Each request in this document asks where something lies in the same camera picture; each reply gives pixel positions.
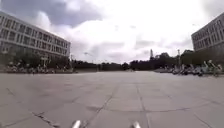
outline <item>building facade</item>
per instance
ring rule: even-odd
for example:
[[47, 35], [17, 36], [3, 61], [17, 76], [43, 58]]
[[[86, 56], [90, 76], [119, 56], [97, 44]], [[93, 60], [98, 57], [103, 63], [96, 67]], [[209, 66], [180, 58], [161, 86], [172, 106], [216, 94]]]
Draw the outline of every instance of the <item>building facade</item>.
[[16, 17], [0, 12], [0, 52], [39, 55], [49, 60], [69, 57], [71, 43]]
[[211, 50], [224, 55], [224, 13], [191, 35], [195, 51]]

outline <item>handlebar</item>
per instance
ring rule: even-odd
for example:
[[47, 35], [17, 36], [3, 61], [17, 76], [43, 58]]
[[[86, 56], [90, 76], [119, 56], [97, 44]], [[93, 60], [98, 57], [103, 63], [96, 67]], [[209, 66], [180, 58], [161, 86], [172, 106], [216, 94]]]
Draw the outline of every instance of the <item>handlebar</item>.
[[[80, 120], [77, 120], [73, 124], [72, 128], [83, 128], [83, 127], [81, 127], [81, 125], [82, 125], [82, 122]], [[138, 122], [134, 122], [133, 125], [131, 126], [131, 128], [141, 128], [141, 126]]]

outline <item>plaza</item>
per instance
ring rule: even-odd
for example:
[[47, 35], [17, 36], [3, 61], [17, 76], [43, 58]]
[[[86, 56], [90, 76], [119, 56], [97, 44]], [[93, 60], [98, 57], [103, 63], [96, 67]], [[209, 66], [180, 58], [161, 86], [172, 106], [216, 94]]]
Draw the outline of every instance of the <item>plaza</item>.
[[0, 74], [4, 128], [223, 128], [223, 77], [154, 72]]

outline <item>lamp post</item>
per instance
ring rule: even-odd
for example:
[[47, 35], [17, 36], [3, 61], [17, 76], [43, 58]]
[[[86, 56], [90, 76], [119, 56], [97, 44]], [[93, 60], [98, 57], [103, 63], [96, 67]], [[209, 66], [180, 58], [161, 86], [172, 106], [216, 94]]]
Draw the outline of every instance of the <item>lamp post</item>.
[[70, 60], [71, 62], [70, 62], [70, 66], [71, 66], [71, 69], [72, 69], [72, 72], [73, 72], [73, 65], [72, 65], [72, 63], [73, 63], [73, 55], [71, 54], [71, 60]]
[[180, 49], [178, 49], [177, 51], [178, 51], [178, 65], [179, 65], [179, 68], [181, 68]]

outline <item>building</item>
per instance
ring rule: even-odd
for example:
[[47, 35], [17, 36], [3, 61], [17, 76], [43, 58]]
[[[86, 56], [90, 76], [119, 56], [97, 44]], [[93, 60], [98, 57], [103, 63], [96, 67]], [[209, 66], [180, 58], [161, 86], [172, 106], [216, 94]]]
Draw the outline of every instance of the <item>building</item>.
[[224, 55], [224, 13], [191, 35], [195, 51]]
[[71, 43], [18, 18], [0, 12], [0, 52], [39, 55], [48, 60], [69, 57]]

